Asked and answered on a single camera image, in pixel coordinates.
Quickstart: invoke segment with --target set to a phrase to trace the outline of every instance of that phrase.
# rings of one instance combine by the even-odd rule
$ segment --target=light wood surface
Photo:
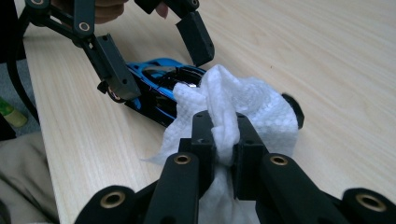
[[[199,11],[216,49],[203,68],[223,64],[298,100],[293,158],[322,190],[365,187],[396,202],[396,1],[203,0]],[[129,2],[95,33],[111,33],[125,61],[191,63],[178,21]],[[104,187],[156,180],[162,167],[140,159],[157,153],[164,128],[100,93],[68,39],[31,26],[24,43],[62,223]]]

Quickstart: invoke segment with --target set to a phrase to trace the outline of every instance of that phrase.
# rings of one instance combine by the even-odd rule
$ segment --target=black cable
[[[29,96],[27,95],[26,90],[24,89],[21,83],[21,78],[17,68],[18,53],[21,48],[23,35],[26,32],[29,23],[30,23],[29,15],[25,8],[18,19],[14,39],[10,40],[10,45],[7,53],[7,70],[8,70],[9,78],[11,79],[11,83],[14,86],[15,91],[20,96],[26,108],[35,118],[35,121],[37,121],[37,123],[40,124],[37,110],[35,109],[35,106],[32,103],[32,101],[29,99]]]

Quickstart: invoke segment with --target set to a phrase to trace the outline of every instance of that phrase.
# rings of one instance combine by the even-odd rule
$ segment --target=sleeve
[[[59,222],[41,133],[0,142],[0,201],[5,223]]]

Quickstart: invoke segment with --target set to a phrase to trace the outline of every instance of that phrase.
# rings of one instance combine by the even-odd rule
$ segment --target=white tissue
[[[250,119],[270,152],[291,156],[298,131],[292,108],[262,80],[234,77],[221,65],[206,72],[199,88],[176,84],[174,95],[177,118],[165,130],[161,151],[152,161],[164,164],[168,156],[177,153],[180,138],[191,138],[192,116],[208,110],[214,124],[212,133],[219,164],[215,180],[200,200],[199,223],[254,223],[244,205],[233,199],[228,168],[232,163],[233,145],[239,141],[235,112]]]

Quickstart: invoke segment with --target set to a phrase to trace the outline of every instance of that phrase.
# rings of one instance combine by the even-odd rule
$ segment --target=green bottle
[[[10,105],[3,98],[0,97],[0,114],[15,128],[20,128],[25,125],[27,118],[14,106]]]

